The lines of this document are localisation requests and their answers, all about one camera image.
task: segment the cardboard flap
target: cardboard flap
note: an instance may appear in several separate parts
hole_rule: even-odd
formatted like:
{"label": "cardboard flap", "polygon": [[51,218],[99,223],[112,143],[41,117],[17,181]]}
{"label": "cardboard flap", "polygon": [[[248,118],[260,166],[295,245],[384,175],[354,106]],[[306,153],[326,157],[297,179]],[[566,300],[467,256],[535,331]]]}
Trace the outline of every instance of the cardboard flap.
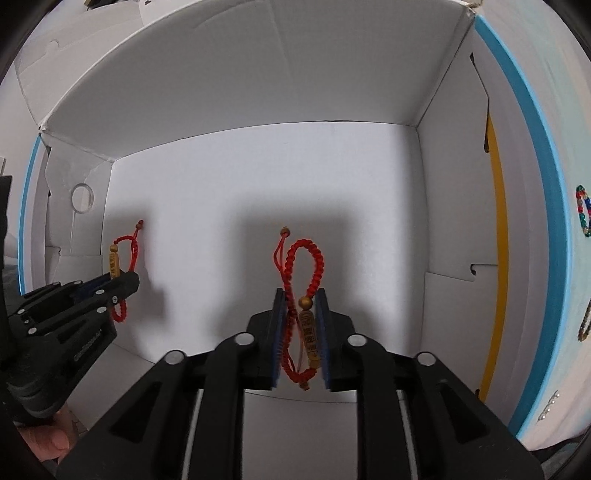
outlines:
{"label": "cardboard flap", "polygon": [[433,352],[472,391],[480,387],[495,321],[497,267],[475,281],[427,273],[421,350]]}
{"label": "cardboard flap", "polygon": [[[72,145],[48,137],[51,154],[45,177],[51,196],[47,207],[46,245],[60,248],[61,256],[100,255],[105,201],[111,163]],[[74,190],[89,192],[87,211],[76,211]]]}
{"label": "cardboard flap", "polygon": [[78,15],[27,41],[15,65],[35,122],[41,123],[88,68],[141,27],[138,5],[121,2]]}
{"label": "cardboard flap", "polygon": [[496,206],[485,151],[488,97],[465,42],[418,127],[429,211],[429,271],[473,281],[496,265]]}
{"label": "cardboard flap", "polygon": [[120,158],[251,125],[408,125],[465,14],[439,0],[203,0],[111,51],[44,128]]}

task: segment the wooden bead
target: wooden bead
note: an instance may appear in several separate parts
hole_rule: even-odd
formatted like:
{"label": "wooden bead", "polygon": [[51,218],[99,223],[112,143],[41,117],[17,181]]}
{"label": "wooden bead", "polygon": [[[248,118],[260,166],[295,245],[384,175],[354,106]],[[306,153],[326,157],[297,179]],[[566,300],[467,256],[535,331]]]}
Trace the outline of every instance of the wooden bead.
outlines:
{"label": "wooden bead", "polygon": [[314,302],[310,297],[302,297],[297,303],[302,310],[310,310],[314,305]]}

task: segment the yellow stripe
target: yellow stripe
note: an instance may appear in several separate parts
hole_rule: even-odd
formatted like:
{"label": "yellow stripe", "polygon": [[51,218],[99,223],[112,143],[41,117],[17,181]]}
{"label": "yellow stripe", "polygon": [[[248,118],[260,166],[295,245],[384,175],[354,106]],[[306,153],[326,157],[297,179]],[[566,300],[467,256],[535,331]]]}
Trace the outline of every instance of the yellow stripe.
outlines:
{"label": "yellow stripe", "polygon": [[505,199],[505,184],[503,182],[503,170],[499,147],[496,143],[495,129],[492,126],[489,114],[486,122],[486,135],[488,137],[489,153],[491,155],[492,178],[495,183],[496,199],[496,245],[498,250],[498,289],[496,291],[495,325],[492,331],[491,348],[488,351],[488,359],[480,384],[478,398],[486,400],[491,387],[492,376],[495,373],[496,360],[501,348],[503,327],[505,326],[505,311],[507,307],[507,288],[509,283],[509,227],[507,221],[507,202]]}

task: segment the circular hole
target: circular hole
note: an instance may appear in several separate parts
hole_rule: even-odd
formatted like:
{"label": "circular hole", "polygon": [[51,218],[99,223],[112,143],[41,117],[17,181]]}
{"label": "circular hole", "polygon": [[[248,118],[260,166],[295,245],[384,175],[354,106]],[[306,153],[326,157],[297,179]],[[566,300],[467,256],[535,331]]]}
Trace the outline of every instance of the circular hole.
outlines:
{"label": "circular hole", "polygon": [[95,196],[86,183],[79,183],[72,190],[72,207],[78,213],[86,213],[92,207]]}

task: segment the blue stripe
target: blue stripe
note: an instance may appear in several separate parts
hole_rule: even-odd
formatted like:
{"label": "blue stripe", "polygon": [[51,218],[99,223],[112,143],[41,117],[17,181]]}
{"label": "blue stripe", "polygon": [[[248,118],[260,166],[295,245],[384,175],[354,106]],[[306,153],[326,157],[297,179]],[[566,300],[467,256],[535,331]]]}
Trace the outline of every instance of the blue stripe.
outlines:
{"label": "blue stripe", "polygon": [[33,151],[31,152],[31,158],[29,159],[29,165],[27,167],[27,176],[25,177],[25,185],[22,188],[22,200],[21,200],[21,214],[18,225],[18,249],[17,249],[17,262],[18,262],[18,286],[21,290],[21,295],[26,293],[25,290],[25,261],[24,261],[24,236],[25,236],[25,212],[27,208],[27,194],[29,192],[29,186],[31,184],[31,175],[33,174],[33,167],[35,166],[35,157],[41,144],[41,135],[37,136],[35,144],[33,145]]}
{"label": "blue stripe", "polygon": [[511,433],[521,437],[536,415],[548,387],[566,327],[572,265],[568,200],[556,145],[531,86],[506,45],[480,15],[476,16],[475,28],[511,84],[530,130],[548,217],[548,291],[544,321],[530,376],[509,422]]}

